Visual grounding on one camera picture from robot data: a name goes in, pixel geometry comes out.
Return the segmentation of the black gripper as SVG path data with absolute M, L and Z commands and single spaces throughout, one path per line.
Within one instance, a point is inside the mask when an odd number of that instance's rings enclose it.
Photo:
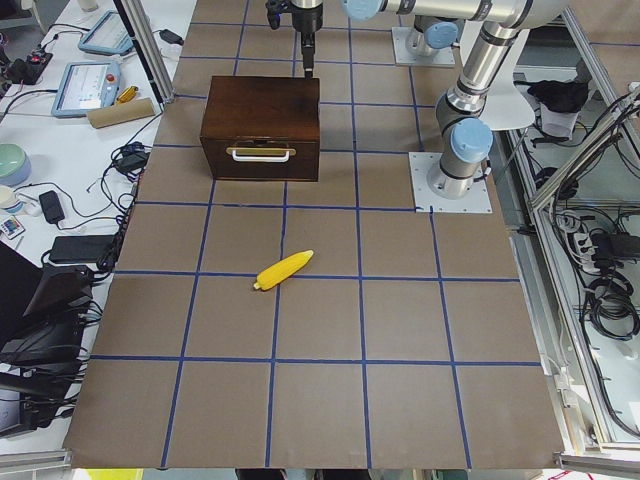
M 301 34 L 301 52 L 305 78 L 313 77 L 315 32 L 322 28 L 322 2 L 303 0 L 268 0 L 267 20 L 272 30 L 280 28 L 281 16 L 290 14 L 292 25 Z

